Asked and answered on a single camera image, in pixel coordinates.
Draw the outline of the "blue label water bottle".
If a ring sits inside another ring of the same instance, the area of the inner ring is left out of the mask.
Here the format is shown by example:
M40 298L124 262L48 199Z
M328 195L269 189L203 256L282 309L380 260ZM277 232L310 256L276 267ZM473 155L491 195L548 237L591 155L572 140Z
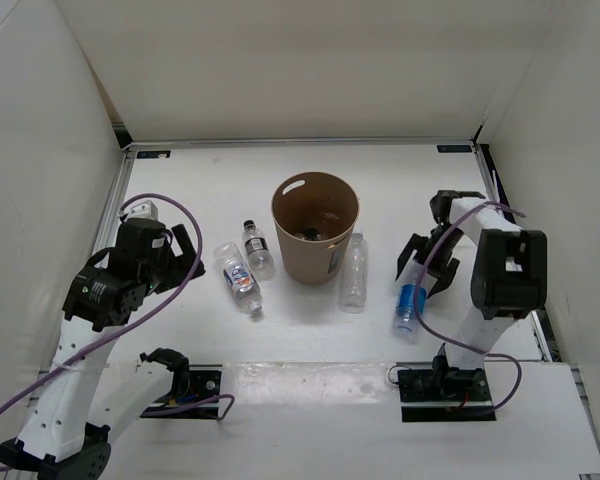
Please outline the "blue label water bottle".
M423 314L428 294L428 287L425 280L422 280L421 286L416 288L416 280L421 270L422 267L416 263L412 263L406 269L393 319L395 333L410 343L416 341L420 326L415 313Z

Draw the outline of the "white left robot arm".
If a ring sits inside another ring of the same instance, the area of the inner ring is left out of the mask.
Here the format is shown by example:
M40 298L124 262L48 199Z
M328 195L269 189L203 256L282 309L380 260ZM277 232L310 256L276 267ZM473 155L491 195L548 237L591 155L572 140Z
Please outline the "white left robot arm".
M131 315L153 294L179 294L204 266L183 225L128 218L113 246L87 260L62 310L53 368L25 392L39 394L20 433L0 444L0 463L40 479L97 479L116 434L157 399L190 388L189 360L168 348L140 356L136 376L97 403L94 396L115 342Z

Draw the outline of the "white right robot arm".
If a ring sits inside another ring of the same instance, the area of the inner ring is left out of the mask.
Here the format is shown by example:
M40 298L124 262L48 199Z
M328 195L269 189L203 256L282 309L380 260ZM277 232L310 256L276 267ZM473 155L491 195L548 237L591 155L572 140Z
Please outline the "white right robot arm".
M462 238L476 247L469 284L471 307L452 336L431 327L442 345L428 369L406 369L398 384L408 402L486 402L484 362L517 321L542 308L547 296L547 237L503 217L507 206L479 192L440 190L430 200L435 228L413 235L397 260L404 281L395 327L424 326L428 299L449 288L459 268L454 249Z

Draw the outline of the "brown cylindrical waste bin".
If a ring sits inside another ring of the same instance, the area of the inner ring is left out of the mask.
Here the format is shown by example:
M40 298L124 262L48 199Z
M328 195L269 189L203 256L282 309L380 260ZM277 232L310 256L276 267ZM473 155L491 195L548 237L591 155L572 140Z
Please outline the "brown cylindrical waste bin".
M359 210L356 192L337 176L303 172L283 181L272 197L271 212L287 274L305 285L332 280Z

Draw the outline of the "orange blue label bottle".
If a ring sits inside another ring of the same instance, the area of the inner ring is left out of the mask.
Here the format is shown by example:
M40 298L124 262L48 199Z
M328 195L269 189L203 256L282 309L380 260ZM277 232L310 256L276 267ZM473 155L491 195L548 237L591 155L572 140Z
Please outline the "orange blue label bottle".
M214 251L216 263L231 292L234 303L252 317L263 311L260 285L234 242L225 243Z

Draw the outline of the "black label plastic bottle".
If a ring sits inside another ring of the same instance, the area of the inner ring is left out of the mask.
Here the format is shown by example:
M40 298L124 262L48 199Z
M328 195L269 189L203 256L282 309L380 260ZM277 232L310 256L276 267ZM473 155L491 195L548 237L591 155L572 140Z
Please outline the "black label plastic bottle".
M243 223L242 243L249 267L258 280L268 280L275 275L274 259L264 233L253 220Z

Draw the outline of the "clear unlabelled plastic bottle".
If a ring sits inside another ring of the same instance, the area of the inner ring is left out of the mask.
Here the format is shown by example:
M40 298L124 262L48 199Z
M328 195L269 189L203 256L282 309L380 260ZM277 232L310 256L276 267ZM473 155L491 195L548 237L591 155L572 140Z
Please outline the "clear unlabelled plastic bottle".
M364 235L354 232L345 252L340 274L339 308L346 313L360 313L367 300L368 243Z

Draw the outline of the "aluminium left table rail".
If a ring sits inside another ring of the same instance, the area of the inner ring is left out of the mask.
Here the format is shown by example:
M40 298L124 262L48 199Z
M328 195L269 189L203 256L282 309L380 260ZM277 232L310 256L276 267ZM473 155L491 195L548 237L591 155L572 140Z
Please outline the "aluminium left table rail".
M120 207L125 200L133 163L135 161L135 154L131 151L131 147L132 144L126 146L122 150L122 159L117 173L114 176L113 184L94 240L92 249L93 254L111 246L114 242L114 228L118 222Z

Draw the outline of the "aluminium table rail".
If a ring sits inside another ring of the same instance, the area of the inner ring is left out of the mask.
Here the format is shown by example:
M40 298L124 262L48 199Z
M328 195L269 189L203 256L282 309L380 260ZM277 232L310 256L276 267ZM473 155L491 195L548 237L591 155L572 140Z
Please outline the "aluminium table rail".
M113 184L94 240L92 249L93 254L111 246L114 242L114 228L118 222L120 207L125 200L133 163L135 161L135 154L131 151L131 147L132 144L126 146L122 150L122 159L117 173L114 176Z
M491 155L490 146L488 144L474 141L472 147L474 149L476 161L483 177L483 183L487 189L487 196L490 199L509 206L510 202L504 186L501 183L500 175ZM547 361L562 363L564 358L553 331L551 317L546 309L542 308L538 313L533 313L532 319L534 322L534 335L541 351L542 358ZM582 374L577 365L569 364L569 367L578 391L578 395L587 416L590 429L596 443L596 448L600 454L600 439L594 424L590 398L582 379ZM581 474L581 477L583 479L600 479L600 473L585 473Z

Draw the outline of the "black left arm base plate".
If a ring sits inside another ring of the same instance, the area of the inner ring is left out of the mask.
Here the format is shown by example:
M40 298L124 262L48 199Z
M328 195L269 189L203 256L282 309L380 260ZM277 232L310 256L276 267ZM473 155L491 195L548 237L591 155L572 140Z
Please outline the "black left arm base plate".
M149 405L147 412L177 409L187 404L214 397L221 393L222 366L220 364L191 365L189 367L189 387L179 398L172 399L167 396L159 398ZM220 401L215 400L209 404L179 413L169 413L161 419L183 420L214 420L219 415Z

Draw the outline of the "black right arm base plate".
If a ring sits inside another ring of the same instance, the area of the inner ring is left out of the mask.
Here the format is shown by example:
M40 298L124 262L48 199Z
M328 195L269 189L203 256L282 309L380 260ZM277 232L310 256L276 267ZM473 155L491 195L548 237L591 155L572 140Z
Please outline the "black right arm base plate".
M398 389L403 423L491 422L496 420L486 373L469 372L468 379L437 379L434 368L397 363L387 371Z

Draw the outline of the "aluminium right table rail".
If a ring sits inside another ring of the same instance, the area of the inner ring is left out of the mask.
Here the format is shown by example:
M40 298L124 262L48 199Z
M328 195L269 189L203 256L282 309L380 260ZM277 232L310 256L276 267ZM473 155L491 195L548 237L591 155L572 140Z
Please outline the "aluminium right table rail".
M487 196L490 199L509 206L510 202L504 186L501 183L500 175L491 155L490 146L488 144L474 141L472 147L474 149L476 161L483 177L483 183L487 189ZM533 313L532 319L534 322L534 335L541 351L542 358L547 361L562 363L564 358L553 331L551 317L546 309L542 308L538 313ZM578 391L578 395L587 416L590 429L596 443L596 448L600 454L600 439L594 424L590 398L582 379L582 374L577 365L569 364L569 367ZM583 479L600 479L600 473L585 473L581 474L581 477Z

